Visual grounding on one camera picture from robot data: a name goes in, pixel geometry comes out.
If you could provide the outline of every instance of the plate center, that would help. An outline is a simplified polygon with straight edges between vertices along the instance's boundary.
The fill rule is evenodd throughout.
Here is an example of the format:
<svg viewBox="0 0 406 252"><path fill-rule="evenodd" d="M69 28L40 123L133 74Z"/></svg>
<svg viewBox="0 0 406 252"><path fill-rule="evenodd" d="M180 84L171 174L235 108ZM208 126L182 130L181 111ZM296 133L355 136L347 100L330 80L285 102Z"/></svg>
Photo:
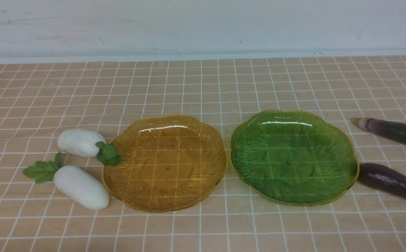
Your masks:
<svg viewBox="0 0 406 252"><path fill-rule="evenodd" d="M300 185L312 178L315 169L313 156L300 146L272 143L262 157L265 171L272 179Z"/></svg>
<svg viewBox="0 0 406 252"><path fill-rule="evenodd" d="M157 150L144 163L141 176L151 187L175 189L192 172L192 159L180 150Z"/></svg>

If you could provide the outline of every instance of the green glass plate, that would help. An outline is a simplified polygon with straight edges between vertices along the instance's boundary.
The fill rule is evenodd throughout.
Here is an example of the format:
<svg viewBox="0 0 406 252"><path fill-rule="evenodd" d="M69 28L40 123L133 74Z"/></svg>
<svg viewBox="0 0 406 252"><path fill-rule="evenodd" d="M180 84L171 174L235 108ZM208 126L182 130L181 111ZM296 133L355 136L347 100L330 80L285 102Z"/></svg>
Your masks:
<svg viewBox="0 0 406 252"><path fill-rule="evenodd" d="M291 205L335 201L359 171L349 138L305 111L263 111L239 125L231 163L257 193Z"/></svg>

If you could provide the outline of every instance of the radish leaf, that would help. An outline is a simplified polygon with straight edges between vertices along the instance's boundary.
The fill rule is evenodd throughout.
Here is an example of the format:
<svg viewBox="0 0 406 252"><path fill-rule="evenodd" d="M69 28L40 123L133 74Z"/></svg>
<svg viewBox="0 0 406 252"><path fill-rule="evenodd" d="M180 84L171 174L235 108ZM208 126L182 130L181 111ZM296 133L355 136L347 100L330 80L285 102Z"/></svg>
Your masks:
<svg viewBox="0 0 406 252"><path fill-rule="evenodd" d="M54 174L55 173L41 173L35 178L35 183L40 184L44 182L52 182L54 181Z"/></svg>
<svg viewBox="0 0 406 252"><path fill-rule="evenodd" d="M103 149L104 147L105 147L105 142L102 142L102 141L100 141L100 142L96 142L96 146L98 147L98 148L100 148L100 149Z"/></svg>
<svg viewBox="0 0 406 252"><path fill-rule="evenodd" d="M24 176L35 179L35 183L52 182L54 174L60 169L61 153L57 153L55 161L35 161L34 166L29 166L22 170Z"/></svg>
<svg viewBox="0 0 406 252"><path fill-rule="evenodd" d="M24 174L24 176L31 178L31 179L35 179L37 174L38 168L36 166L29 166L27 168L25 168L24 170L22 170L22 174Z"/></svg>
<svg viewBox="0 0 406 252"><path fill-rule="evenodd" d="M120 163L121 158L114 144L106 145L104 142L96 142L96 146L99 148L96 158L104 166L117 166Z"/></svg>
<svg viewBox="0 0 406 252"><path fill-rule="evenodd" d="M115 155L118 154L117 150L115 149L115 147L111 146L111 145L106 145L104 148L104 155L107 159L110 158L114 158Z"/></svg>
<svg viewBox="0 0 406 252"><path fill-rule="evenodd" d="M55 159L54 159L55 165L56 165L56 169L60 169L62 167L62 153L58 152L55 155Z"/></svg>

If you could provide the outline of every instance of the white radish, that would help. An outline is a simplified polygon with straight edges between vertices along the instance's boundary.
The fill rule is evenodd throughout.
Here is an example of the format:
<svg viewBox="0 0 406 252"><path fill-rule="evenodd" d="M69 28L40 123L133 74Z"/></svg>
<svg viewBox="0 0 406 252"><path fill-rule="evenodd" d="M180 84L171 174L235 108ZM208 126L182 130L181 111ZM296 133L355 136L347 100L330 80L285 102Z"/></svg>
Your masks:
<svg viewBox="0 0 406 252"><path fill-rule="evenodd" d="M63 166L56 171L54 184L59 191L87 209L100 210L109 204L109 194L104 185L77 166Z"/></svg>
<svg viewBox="0 0 406 252"><path fill-rule="evenodd" d="M63 166L61 153L54 161L36 161L35 165L22 170L22 173L35 183L54 182L59 191L83 207L100 210L108 206L110 197L104 185L77 166Z"/></svg>
<svg viewBox="0 0 406 252"><path fill-rule="evenodd" d="M86 129L67 129L57 139L60 150L84 158L95 158L99 153L97 142L104 142L105 138L95 131Z"/></svg>

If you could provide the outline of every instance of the amber glass plate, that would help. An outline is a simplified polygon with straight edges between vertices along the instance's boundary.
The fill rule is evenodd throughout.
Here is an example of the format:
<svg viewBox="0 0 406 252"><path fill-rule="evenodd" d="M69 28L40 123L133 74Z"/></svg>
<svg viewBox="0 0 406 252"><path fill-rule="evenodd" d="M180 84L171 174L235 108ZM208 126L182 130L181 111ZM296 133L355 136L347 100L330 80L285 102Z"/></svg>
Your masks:
<svg viewBox="0 0 406 252"><path fill-rule="evenodd" d="M219 132L187 115L145 118L112 143L122 161L104 167L104 185L123 203L143 212L198 204L212 193L227 168Z"/></svg>
<svg viewBox="0 0 406 252"><path fill-rule="evenodd" d="M304 111L263 111L238 126L231 162L257 193L291 205L330 203L358 176L349 138Z"/></svg>

